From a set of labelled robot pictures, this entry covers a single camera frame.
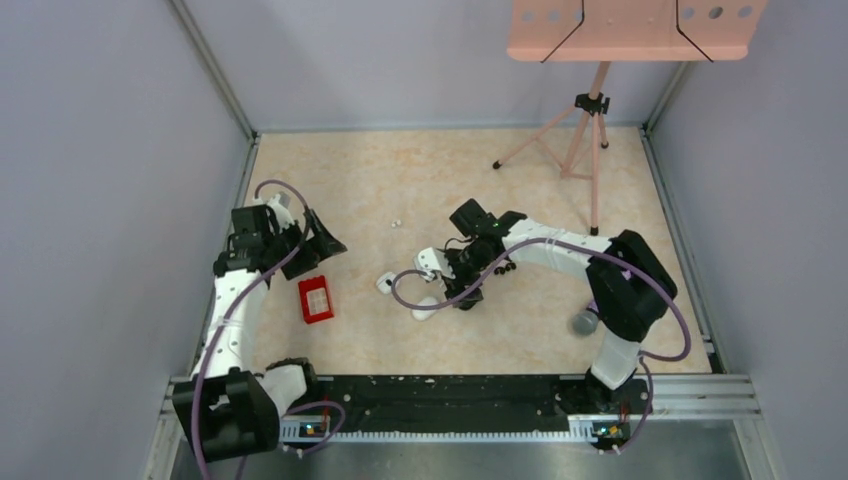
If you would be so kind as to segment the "red plastic box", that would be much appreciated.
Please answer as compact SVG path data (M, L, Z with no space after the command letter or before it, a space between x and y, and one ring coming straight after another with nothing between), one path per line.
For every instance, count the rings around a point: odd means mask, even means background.
M298 282L302 318L310 325L335 316L327 279L319 275Z

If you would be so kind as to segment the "white oval charging case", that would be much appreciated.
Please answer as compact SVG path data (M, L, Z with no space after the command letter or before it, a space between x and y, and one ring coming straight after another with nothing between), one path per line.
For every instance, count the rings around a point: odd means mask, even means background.
M436 297L426 296L422 298L416 304L416 307L410 310L412 318L419 322L428 320L438 311L438 304L439 300Z

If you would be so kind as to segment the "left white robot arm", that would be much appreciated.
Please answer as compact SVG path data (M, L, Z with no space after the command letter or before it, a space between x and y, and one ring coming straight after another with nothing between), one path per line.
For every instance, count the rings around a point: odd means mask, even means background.
M290 407L302 414L317 407L321 388L307 358L253 371L260 313L276 273L293 280L347 250L310 207L302 222L272 202L234 209L231 222L226 248L213 264L213 318L202 354L172 397L203 465L274 449Z

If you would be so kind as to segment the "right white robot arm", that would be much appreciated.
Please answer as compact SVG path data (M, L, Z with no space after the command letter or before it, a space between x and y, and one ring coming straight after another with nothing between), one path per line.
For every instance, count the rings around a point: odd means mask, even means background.
M653 324L675 308L678 293L645 239L632 230L613 237L577 234L516 211L496 217L474 199L461 205L450 221L466 245L423 250L416 264L425 275L442 279L446 298L460 310L482 300L484 275L505 260L543 266L588 284L606 333L589 369L586 397L600 412L622 404L625 382L643 354L642 342Z

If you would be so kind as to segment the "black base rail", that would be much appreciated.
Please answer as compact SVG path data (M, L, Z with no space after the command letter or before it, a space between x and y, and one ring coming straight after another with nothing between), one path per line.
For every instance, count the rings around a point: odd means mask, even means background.
M350 434L564 432L580 415L635 420L649 409L646 381L609 390L583 374L335 375L313 382L295 404L315 401L316 414L342 418Z

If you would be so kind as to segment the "purple handheld microphone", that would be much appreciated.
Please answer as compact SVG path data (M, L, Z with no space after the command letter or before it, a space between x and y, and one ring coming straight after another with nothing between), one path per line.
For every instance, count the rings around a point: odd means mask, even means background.
M572 332L580 337L592 335L600 324L599 308L595 301L589 302L570 320Z

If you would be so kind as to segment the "small white square earbud case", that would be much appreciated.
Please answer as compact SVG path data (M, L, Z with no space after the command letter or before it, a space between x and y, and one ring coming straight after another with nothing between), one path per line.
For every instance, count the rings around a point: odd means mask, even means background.
M384 295L390 295L392 292L392 285L394 284L396 278L396 274L394 272L386 272L381 275L377 282L377 289Z

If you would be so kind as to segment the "black clip earbuds pair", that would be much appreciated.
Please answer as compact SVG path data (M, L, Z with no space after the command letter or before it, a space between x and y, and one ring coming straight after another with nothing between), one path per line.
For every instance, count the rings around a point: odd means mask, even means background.
M494 269L495 275L505 275L508 272L514 271L517 269L517 264L514 262L506 262L502 265L497 266Z

